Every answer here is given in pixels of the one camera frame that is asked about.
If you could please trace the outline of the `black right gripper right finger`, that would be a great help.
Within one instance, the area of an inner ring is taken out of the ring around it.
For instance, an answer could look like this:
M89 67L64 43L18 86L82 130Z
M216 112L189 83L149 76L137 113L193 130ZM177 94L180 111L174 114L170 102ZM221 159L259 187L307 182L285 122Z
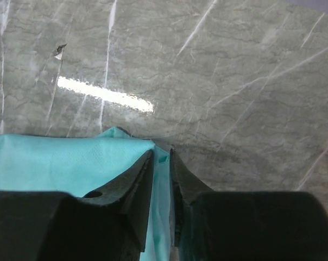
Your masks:
M328 260L328 215L296 191L217 192L170 151L180 260Z

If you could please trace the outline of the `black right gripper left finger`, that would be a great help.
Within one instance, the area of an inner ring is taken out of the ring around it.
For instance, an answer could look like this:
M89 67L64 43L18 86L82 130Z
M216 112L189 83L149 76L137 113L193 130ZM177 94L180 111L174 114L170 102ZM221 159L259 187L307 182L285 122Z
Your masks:
M153 174L149 150L83 197L0 191L0 260L139 260Z

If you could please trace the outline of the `teal t shirt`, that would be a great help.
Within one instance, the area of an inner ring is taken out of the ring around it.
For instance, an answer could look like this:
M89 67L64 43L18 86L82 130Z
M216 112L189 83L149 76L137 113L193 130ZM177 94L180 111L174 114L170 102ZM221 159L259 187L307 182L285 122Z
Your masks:
M154 152L146 247L141 260L169 260L169 154L150 140L112 127L91 138L0 135L0 190L64 191L82 197Z

